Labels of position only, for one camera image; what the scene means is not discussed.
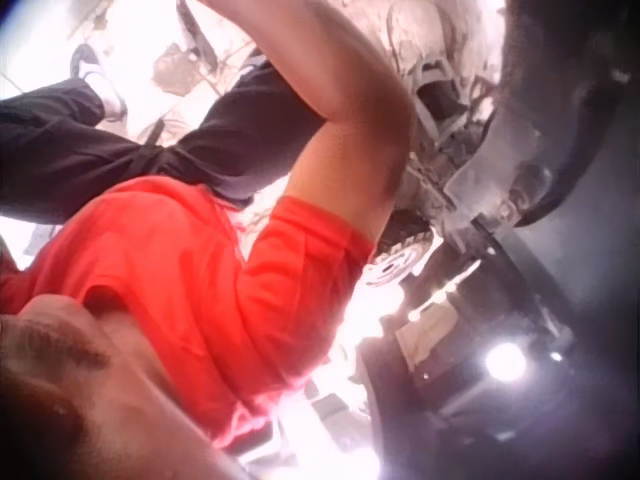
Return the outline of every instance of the light source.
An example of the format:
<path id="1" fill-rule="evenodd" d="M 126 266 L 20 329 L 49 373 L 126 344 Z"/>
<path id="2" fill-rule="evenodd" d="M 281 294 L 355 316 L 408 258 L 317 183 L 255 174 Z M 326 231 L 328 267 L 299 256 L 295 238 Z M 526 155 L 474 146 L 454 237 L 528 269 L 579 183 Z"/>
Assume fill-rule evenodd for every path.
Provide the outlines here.
<path id="1" fill-rule="evenodd" d="M 527 359 L 516 344 L 502 343 L 489 351 L 485 366 L 493 378 L 510 383 L 522 378 L 527 369 Z"/>

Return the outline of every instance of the garage floor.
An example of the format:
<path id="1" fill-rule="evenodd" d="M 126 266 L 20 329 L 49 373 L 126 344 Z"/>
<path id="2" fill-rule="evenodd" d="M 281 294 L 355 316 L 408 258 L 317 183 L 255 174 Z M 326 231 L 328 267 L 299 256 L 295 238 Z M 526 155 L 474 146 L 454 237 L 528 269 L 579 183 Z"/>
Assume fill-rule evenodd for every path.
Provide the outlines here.
<path id="1" fill-rule="evenodd" d="M 462 77 L 482 73 L 496 79 L 500 71 L 504 22 L 497 12 L 503 0 L 329 1 L 401 73 L 430 53 L 447 55 Z M 193 88 L 186 95 L 166 91 L 167 82 L 192 82 L 184 68 L 164 75 L 165 91 L 158 85 L 157 74 L 154 81 L 157 60 L 170 48 L 185 50 L 173 0 L 22 0 L 0 29 L 0 100 L 66 79 L 71 53 L 80 43 L 89 42 L 104 53 L 110 77 L 129 107 L 126 125 L 99 128 L 143 142 L 163 117 L 182 126 L 162 138 L 166 144 L 175 142 L 197 128 L 208 108 L 233 84 L 253 49 L 240 29 L 195 0 L 188 4 L 218 56 L 219 68 L 206 80 L 190 85 Z M 273 195 L 267 197 L 272 201 Z M 30 263 L 51 231 L 40 228 L 32 242 L 35 229 L 33 224 L 0 217 L 0 234 L 21 267 Z"/>

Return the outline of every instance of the leg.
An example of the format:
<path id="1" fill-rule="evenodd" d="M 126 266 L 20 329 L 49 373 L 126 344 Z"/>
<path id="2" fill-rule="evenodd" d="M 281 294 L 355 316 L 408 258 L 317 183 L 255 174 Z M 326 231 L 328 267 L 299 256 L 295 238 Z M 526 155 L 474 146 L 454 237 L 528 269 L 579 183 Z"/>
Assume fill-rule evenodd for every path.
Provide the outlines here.
<path id="1" fill-rule="evenodd" d="M 102 101 L 80 79 L 0 102 L 0 213 L 63 223 L 109 187 L 153 173 L 147 160 L 162 149 L 141 152 L 96 130 L 103 116 Z"/>
<path id="2" fill-rule="evenodd" d="M 254 193 L 289 173 L 323 122 L 264 62 L 214 104 L 198 130 L 170 149 L 175 158 L 161 168 L 245 207 Z"/>

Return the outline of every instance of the orange shirt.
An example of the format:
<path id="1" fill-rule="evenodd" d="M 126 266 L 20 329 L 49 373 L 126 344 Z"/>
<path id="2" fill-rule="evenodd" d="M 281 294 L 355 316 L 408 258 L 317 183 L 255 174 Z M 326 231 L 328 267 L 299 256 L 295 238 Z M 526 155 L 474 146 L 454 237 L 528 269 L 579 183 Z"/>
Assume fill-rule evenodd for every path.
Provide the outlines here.
<path id="1" fill-rule="evenodd" d="M 192 418 L 225 446 L 260 428 L 329 351 L 371 242 L 291 197 L 245 263 L 228 207 L 165 177 L 123 183 L 90 202 L 17 272 L 0 265 L 0 310 L 34 296 L 84 302 L 118 294 Z"/>

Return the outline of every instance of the hair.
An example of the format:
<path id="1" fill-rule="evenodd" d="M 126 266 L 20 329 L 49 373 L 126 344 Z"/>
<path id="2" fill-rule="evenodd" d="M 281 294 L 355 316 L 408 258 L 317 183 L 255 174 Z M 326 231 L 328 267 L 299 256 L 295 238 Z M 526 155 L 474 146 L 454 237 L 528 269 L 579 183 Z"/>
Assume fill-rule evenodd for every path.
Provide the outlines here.
<path id="1" fill-rule="evenodd" d="M 11 412 L 2 401 L 0 391 L 0 465 L 3 477 L 7 480 L 45 480 L 51 479 L 44 471 L 40 459 L 33 457 L 24 445 L 18 426 L 13 422 Z"/>

